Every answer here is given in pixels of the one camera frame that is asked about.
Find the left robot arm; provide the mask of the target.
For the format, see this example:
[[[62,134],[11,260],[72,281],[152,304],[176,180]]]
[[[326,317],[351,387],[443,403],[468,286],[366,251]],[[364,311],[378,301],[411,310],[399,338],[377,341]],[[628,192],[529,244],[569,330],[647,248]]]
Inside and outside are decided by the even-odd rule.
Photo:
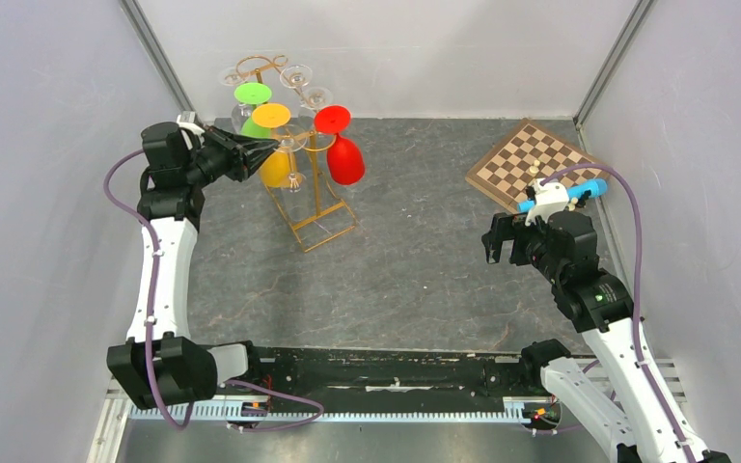
[[[191,340],[187,295],[204,188],[221,177],[247,180],[278,148],[275,139],[213,125],[163,122],[142,130],[147,166],[138,204],[110,199],[142,227],[140,290],[124,342],[107,351],[110,372],[138,408],[207,400],[226,380],[243,394],[261,387],[264,369],[249,358],[250,343],[203,347]]]

